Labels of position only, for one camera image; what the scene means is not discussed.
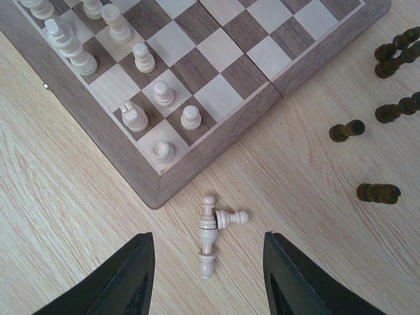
light wood surface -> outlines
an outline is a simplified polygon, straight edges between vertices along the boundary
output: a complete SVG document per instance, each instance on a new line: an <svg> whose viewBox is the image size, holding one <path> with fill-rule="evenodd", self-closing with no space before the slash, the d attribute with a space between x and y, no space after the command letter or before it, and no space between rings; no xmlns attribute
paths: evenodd
<svg viewBox="0 0 420 315"><path fill-rule="evenodd" d="M373 51L418 24L417 0L390 12L159 211L149 210L10 43L0 37L2 314L30 314L139 232L153 232L151 314L268 314L263 237L284 234L389 314L420 308L420 115L381 125L376 107L419 90L420 62L384 81ZM344 143L329 128L361 119ZM391 183L397 205L362 203ZM200 199L247 210L219 233L215 273L198 274Z"/></svg>

dark square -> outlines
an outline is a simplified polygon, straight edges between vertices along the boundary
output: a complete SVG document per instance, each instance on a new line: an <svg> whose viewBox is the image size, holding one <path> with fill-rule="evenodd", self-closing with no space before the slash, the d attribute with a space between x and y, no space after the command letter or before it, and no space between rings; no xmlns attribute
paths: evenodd
<svg viewBox="0 0 420 315"><path fill-rule="evenodd" d="M294 17L291 17L273 31L270 36L292 60L296 59L309 46L315 43L312 36Z"/></svg>
<svg viewBox="0 0 420 315"><path fill-rule="evenodd" d="M83 44L83 48L91 53L96 61L98 62L98 69L89 77L83 77L88 84L91 84L94 80L98 79L102 74L107 72L112 66L117 64L114 58L108 51L102 46L101 43L95 38L90 38L86 43Z"/></svg>
<svg viewBox="0 0 420 315"><path fill-rule="evenodd" d="M320 0L329 12L338 20L341 21L349 15L355 8L360 5L359 0Z"/></svg>
<svg viewBox="0 0 420 315"><path fill-rule="evenodd" d="M140 1L124 17L144 40L151 38L172 21L156 0Z"/></svg>
<svg viewBox="0 0 420 315"><path fill-rule="evenodd" d="M201 125L196 130L186 130L181 124L182 111L187 105L197 106L201 115ZM183 105L179 106L166 120L172 125L177 133L184 139L187 145L191 146L195 141L200 139L210 128L216 125L216 121L211 117L209 112L196 100L191 97Z"/></svg>
<svg viewBox="0 0 420 315"><path fill-rule="evenodd" d="M100 2L102 2L104 5L111 3L110 0L100 0ZM83 2L79 2L72 8L72 10L79 17L80 21L86 25L89 31L93 33L93 35L96 35L99 33L99 31L103 30L107 26L104 19L102 18L100 20L91 20L88 18L85 11L83 10Z"/></svg>
<svg viewBox="0 0 420 315"><path fill-rule="evenodd" d="M159 110L149 101L146 95L143 94L143 92L137 93L134 97L132 97L131 101L138 107L142 108L144 113L147 115L147 118L149 119L149 124L145 130L139 133L135 133L134 131L130 130L130 128L124 124L123 118L121 116L121 110L119 108L114 112L114 116L118 119L122 126L126 128L134 140L138 141L146 133L152 130L158 123L160 123L163 120L163 116Z"/></svg>
<svg viewBox="0 0 420 315"><path fill-rule="evenodd" d="M244 100L268 81L246 55L227 67L222 75Z"/></svg>
<svg viewBox="0 0 420 315"><path fill-rule="evenodd" d="M310 3L312 0L281 0L281 2L289 9L293 14L298 13L305 5Z"/></svg>
<svg viewBox="0 0 420 315"><path fill-rule="evenodd" d="M119 65L124 69L125 72L130 76L130 78L140 87L142 90L149 85L154 79L159 75L165 72L168 69L166 63L159 57L159 55L145 43L149 48L150 53L155 58L155 68L150 73L142 73L137 70L135 65L134 54L130 52L123 60L119 62Z"/></svg>
<svg viewBox="0 0 420 315"><path fill-rule="evenodd" d="M198 2L178 16L175 22L196 45L219 28L216 20Z"/></svg>
<svg viewBox="0 0 420 315"><path fill-rule="evenodd" d="M194 48L174 64L171 71L191 94L196 94L219 74L197 48Z"/></svg>
<svg viewBox="0 0 420 315"><path fill-rule="evenodd" d="M223 28L245 53L268 35L251 13L246 10Z"/></svg>

light square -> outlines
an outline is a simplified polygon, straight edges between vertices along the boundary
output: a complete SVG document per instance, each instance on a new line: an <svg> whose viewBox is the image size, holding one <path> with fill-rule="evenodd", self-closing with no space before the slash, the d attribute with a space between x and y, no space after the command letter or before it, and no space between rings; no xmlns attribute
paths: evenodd
<svg viewBox="0 0 420 315"><path fill-rule="evenodd" d="M201 0L201 3L221 26L225 26L245 10L238 0Z"/></svg>
<svg viewBox="0 0 420 315"><path fill-rule="evenodd" d="M175 21L158 31L147 42L168 67L173 66L196 46Z"/></svg>
<svg viewBox="0 0 420 315"><path fill-rule="evenodd" d="M216 122L221 121L243 101L243 98L221 74L206 84L194 96Z"/></svg>
<svg viewBox="0 0 420 315"><path fill-rule="evenodd" d="M279 0L258 0L248 8L248 12L267 33L272 33L292 17L292 13Z"/></svg>
<svg viewBox="0 0 420 315"><path fill-rule="evenodd" d="M111 0L111 2L119 8L122 14L126 13L140 1L141 0Z"/></svg>
<svg viewBox="0 0 420 315"><path fill-rule="evenodd" d="M61 18L68 22L68 24L72 27L74 34L82 44L86 43L86 41L93 37L93 33L89 30L89 28L87 28L85 23L80 20L73 10L68 10L62 14Z"/></svg>
<svg viewBox="0 0 420 315"><path fill-rule="evenodd" d="M273 79L292 61L270 36L252 48L248 56L269 79Z"/></svg>
<svg viewBox="0 0 420 315"><path fill-rule="evenodd" d="M140 92L140 88L119 64L116 64L93 81L89 85L89 90L99 98L100 104L110 112L116 111L123 102Z"/></svg>
<svg viewBox="0 0 420 315"><path fill-rule="evenodd" d="M219 72L225 70L243 55L242 50L222 28L199 44L198 50Z"/></svg>
<svg viewBox="0 0 420 315"><path fill-rule="evenodd" d="M174 156L169 163L160 164L152 157L151 149L153 143L157 140L164 140L172 146ZM136 143L136 147L159 175L162 175L170 169L177 161L185 156L189 149L184 139L181 138L166 119L158 123L152 130L140 138Z"/></svg>
<svg viewBox="0 0 420 315"><path fill-rule="evenodd" d="M143 43L144 39L141 37L137 31L129 24L131 30L131 40L125 45L117 44L110 35L110 27L106 26L103 30L95 35L98 39L99 43L110 53L112 58L115 59L116 62L119 62L124 59L131 51L133 50L133 46L136 43Z"/></svg>
<svg viewBox="0 0 420 315"><path fill-rule="evenodd" d="M166 108L160 106L156 103L154 98L153 88L156 82L164 81L168 84L168 86L172 89L175 96L175 101L172 106ZM144 95L149 99L150 102L159 110L163 117L169 116L174 110L176 110L179 106L181 106L186 100L191 97L191 93L188 92L186 87L178 80L178 78L173 74L171 70L166 70L163 72L159 77L151 82L148 86L146 86L143 91Z"/></svg>
<svg viewBox="0 0 420 315"><path fill-rule="evenodd" d="M173 19L191 7L197 0L156 0L165 12Z"/></svg>
<svg viewBox="0 0 420 315"><path fill-rule="evenodd" d="M317 41L338 21L320 0L313 0L295 14L295 19Z"/></svg>

chessboard square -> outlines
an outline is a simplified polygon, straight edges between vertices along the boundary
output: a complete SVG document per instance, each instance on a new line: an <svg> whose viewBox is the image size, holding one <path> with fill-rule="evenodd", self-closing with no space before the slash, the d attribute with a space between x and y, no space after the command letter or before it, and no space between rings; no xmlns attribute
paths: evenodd
<svg viewBox="0 0 420 315"><path fill-rule="evenodd" d="M128 128L122 118L121 109L118 108L114 112L114 116L118 119L118 121L124 126L124 128L129 132L129 134L134 138L135 141L138 141L141 137L143 137L146 133L148 133L150 130L152 130L158 123L163 121L163 116L159 113L159 111L156 109L156 107L149 101L149 99L144 95L143 92L137 93L135 96L130 99L134 104L136 104L138 107L142 108L144 110L144 113L146 114L148 118L148 125L145 128L145 130L137 133L130 128Z"/></svg>
<svg viewBox="0 0 420 315"><path fill-rule="evenodd" d="M320 0L311 1L295 18L316 41L338 23Z"/></svg>
<svg viewBox="0 0 420 315"><path fill-rule="evenodd" d="M197 48L174 64L171 71L192 94L219 74Z"/></svg>
<svg viewBox="0 0 420 315"><path fill-rule="evenodd" d="M106 26L102 31L97 33L95 37L104 46L104 48L111 54L115 61L123 60L129 53L133 51L133 46L136 43L143 43L144 39L137 33L137 31L129 25L131 30L131 40L124 45L117 44L110 35L110 26Z"/></svg>
<svg viewBox="0 0 420 315"><path fill-rule="evenodd" d="M219 28L216 20L198 2L178 16L175 22L196 45Z"/></svg>
<svg viewBox="0 0 420 315"><path fill-rule="evenodd" d="M338 20L348 16L354 9L361 5L360 0L320 0L329 12Z"/></svg>
<svg viewBox="0 0 420 315"><path fill-rule="evenodd" d="M270 80L291 63L290 57L270 36L252 48L248 56Z"/></svg>
<svg viewBox="0 0 420 315"><path fill-rule="evenodd" d="M268 35L247 10L225 25L224 30L245 53Z"/></svg>
<svg viewBox="0 0 420 315"><path fill-rule="evenodd" d="M181 123L182 112L188 105L197 107L201 116L201 124L196 130L187 130ZM187 100L183 105L179 106L171 115L166 117L166 120L174 127L177 133L189 146L193 145L193 143L200 139L208 130L210 130L210 128L216 125L216 121L213 117L211 117L209 112L205 110L194 96Z"/></svg>
<svg viewBox="0 0 420 315"><path fill-rule="evenodd" d="M137 67L135 66L135 58L134 54L130 52L123 60L119 62L121 67L127 72L131 79L140 87L144 89L145 86L150 84L154 79L156 79L159 75L165 72L168 69L166 63L159 57L158 54L149 46L149 44L145 43L146 46L149 48L149 52L152 54L155 60L155 68L150 73L142 73L140 72Z"/></svg>
<svg viewBox="0 0 420 315"><path fill-rule="evenodd" d="M158 31L147 42L168 67L173 66L195 47L175 21Z"/></svg>
<svg viewBox="0 0 420 315"><path fill-rule="evenodd" d="M170 144L174 151L172 160L166 164L158 163L152 156L152 146L156 141L159 140L163 140ZM166 120L161 121L152 130L146 133L139 141L137 141L136 147L160 175L170 169L177 161L182 159L182 157L185 156L189 150L189 146L184 141L184 139L178 135L175 129Z"/></svg>
<svg viewBox="0 0 420 315"><path fill-rule="evenodd" d="M243 55L242 50L222 28L199 44L198 49L219 72Z"/></svg>
<svg viewBox="0 0 420 315"><path fill-rule="evenodd" d="M141 0L111 0L111 2L119 8L122 14L126 13L140 1Z"/></svg>
<svg viewBox="0 0 420 315"><path fill-rule="evenodd" d="M140 88L119 64L92 82L89 89L99 98L100 104L111 113L140 92Z"/></svg>
<svg viewBox="0 0 420 315"><path fill-rule="evenodd" d="M221 26L225 26L245 10L238 0L201 0L201 3Z"/></svg>
<svg viewBox="0 0 420 315"><path fill-rule="evenodd" d="M244 100L267 82L264 74L246 55L237 59L222 75Z"/></svg>
<svg viewBox="0 0 420 315"><path fill-rule="evenodd" d="M145 40L172 21L156 0L142 0L129 9L124 17Z"/></svg>
<svg viewBox="0 0 420 315"><path fill-rule="evenodd" d="M194 96L216 122L220 122L243 101L243 98L221 74Z"/></svg>
<svg viewBox="0 0 420 315"><path fill-rule="evenodd" d="M172 89L175 101L170 107L160 106L154 98L154 85L158 81L164 81ZM186 100L191 97L191 93L188 92L186 87L179 81L179 79L173 74L173 72L168 69L163 72L159 77L153 80L148 86L146 86L142 92L147 96L147 98L152 102L152 104L159 110L159 112L164 116L169 116L174 110L181 106Z"/></svg>
<svg viewBox="0 0 420 315"><path fill-rule="evenodd" d="M248 11L268 33L292 17L291 12L279 0L258 0Z"/></svg>
<svg viewBox="0 0 420 315"><path fill-rule="evenodd" d="M68 22L68 24L72 27L74 34L82 44L93 37L93 33L89 30L89 28L87 28L85 23L80 20L73 10L69 10L64 13L61 16L61 19Z"/></svg>
<svg viewBox="0 0 420 315"><path fill-rule="evenodd" d="M98 69L96 69L96 72L88 77L83 77L88 84L91 84L117 63L110 53L102 46L102 44L99 43L96 37L92 37L84 43L83 48L88 53L91 53L96 59L96 62L98 62Z"/></svg>
<svg viewBox="0 0 420 315"><path fill-rule="evenodd" d="M157 3L173 19L191 7L197 0L156 0Z"/></svg>
<svg viewBox="0 0 420 315"><path fill-rule="evenodd" d="M270 36L292 60L296 59L315 43L312 36L294 17L287 20L272 32Z"/></svg>

white pawn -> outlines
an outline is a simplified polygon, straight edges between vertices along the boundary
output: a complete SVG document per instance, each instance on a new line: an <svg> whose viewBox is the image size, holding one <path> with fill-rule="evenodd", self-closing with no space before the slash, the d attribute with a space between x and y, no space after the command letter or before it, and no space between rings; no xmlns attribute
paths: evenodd
<svg viewBox="0 0 420 315"><path fill-rule="evenodd" d="M64 57L70 59L72 68L80 75L92 75L98 68L98 63L89 52L83 49L80 40L65 24L58 24L54 19L45 21L47 39L51 46L58 49Z"/></svg>
<svg viewBox="0 0 420 315"><path fill-rule="evenodd" d="M133 54L135 57L135 64L137 69L144 73L149 74L155 68L155 58L149 52L146 44L137 43L133 46Z"/></svg>
<svg viewBox="0 0 420 315"><path fill-rule="evenodd" d="M124 20L121 11L116 5L109 3L104 5L101 10L101 15L110 26L110 36L117 44L124 45L131 40L131 30L129 24Z"/></svg>
<svg viewBox="0 0 420 315"><path fill-rule="evenodd" d="M135 133L145 130L149 124L149 119L142 108L128 100L121 105L120 109L123 122L130 130Z"/></svg>
<svg viewBox="0 0 420 315"><path fill-rule="evenodd" d="M172 146L163 140L153 143L151 151L153 158L160 164L170 162L174 156Z"/></svg>
<svg viewBox="0 0 420 315"><path fill-rule="evenodd" d="M158 81L153 86L155 101L162 107L170 107L175 101L172 89L164 81Z"/></svg>
<svg viewBox="0 0 420 315"><path fill-rule="evenodd" d="M102 18L101 10L104 6L100 0L81 0L83 2L83 11L91 20L100 20Z"/></svg>
<svg viewBox="0 0 420 315"><path fill-rule="evenodd" d="M196 130L201 125L201 115L198 108L188 105L184 108L181 115L181 125L186 130Z"/></svg>

